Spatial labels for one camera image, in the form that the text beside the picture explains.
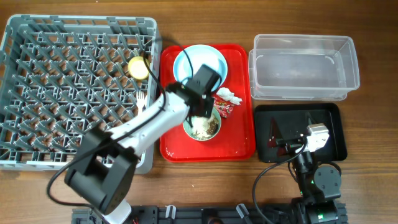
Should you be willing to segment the green food bowl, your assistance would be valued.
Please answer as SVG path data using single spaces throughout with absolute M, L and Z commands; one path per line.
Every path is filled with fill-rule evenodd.
M 213 110 L 209 118 L 192 116 L 183 122 L 183 129 L 196 141 L 207 141 L 214 138 L 221 129 L 221 116 Z

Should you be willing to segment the light blue plate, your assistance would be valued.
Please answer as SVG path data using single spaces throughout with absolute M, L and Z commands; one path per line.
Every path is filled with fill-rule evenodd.
M 188 78 L 191 78 L 194 75 L 191 59 L 194 55 L 199 54 L 216 55 L 218 57 L 220 66 L 217 73 L 221 75 L 222 81 L 213 88 L 214 91 L 216 91 L 226 80 L 228 75 L 228 65 L 221 52 L 209 45 L 192 45 L 187 47 L 184 52 L 180 52 L 173 65 L 174 77 L 176 81 L 186 84 Z

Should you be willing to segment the white plastic fork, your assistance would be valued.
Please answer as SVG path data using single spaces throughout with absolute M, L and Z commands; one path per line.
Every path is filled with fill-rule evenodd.
M 146 96 L 143 91 L 138 91 L 136 93 L 136 105 L 138 114 L 143 112 L 144 107 L 146 106 Z

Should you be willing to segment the yellow plastic cup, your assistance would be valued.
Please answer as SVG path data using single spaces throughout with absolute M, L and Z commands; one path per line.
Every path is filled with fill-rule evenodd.
M 144 80 L 149 76 L 147 65 L 149 65 L 148 59 L 141 56 L 135 56 L 130 59 L 128 63 L 128 72 L 130 76 L 136 80 Z

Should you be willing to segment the light blue bowl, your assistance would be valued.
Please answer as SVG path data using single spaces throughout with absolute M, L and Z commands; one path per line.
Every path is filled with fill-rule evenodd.
M 193 74 L 195 75 L 196 72 L 200 69 L 202 65 L 206 65 L 212 68 L 214 71 L 218 71 L 219 69 L 219 61 L 216 55 L 208 55 L 208 54 L 199 54 L 194 55 L 191 59 L 193 65 Z

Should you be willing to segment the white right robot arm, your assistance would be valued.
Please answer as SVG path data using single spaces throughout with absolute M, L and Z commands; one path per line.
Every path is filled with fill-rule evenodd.
M 322 163 L 315 151 L 324 147 L 327 137 L 303 136 L 285 140 L 270 138 L 269 147 L 278 148 L 279 156 L 288 156 L 302 196 L 292 200 L 291 207 L 297 223 L 347 223 L 341 197 L 341 169 L 333 162 Z

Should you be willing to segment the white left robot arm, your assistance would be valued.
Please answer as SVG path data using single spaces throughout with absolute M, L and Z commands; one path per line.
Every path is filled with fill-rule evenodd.
M 169 84 L 165 93 L 136 118 L 108 132 L 93 128 L 85 134 L 65 183 L 105 223 L 124 223 L 132 208 L 126 201 L 141 154 L 189 115 L 211 115 L 211 84 L 189 81 Z

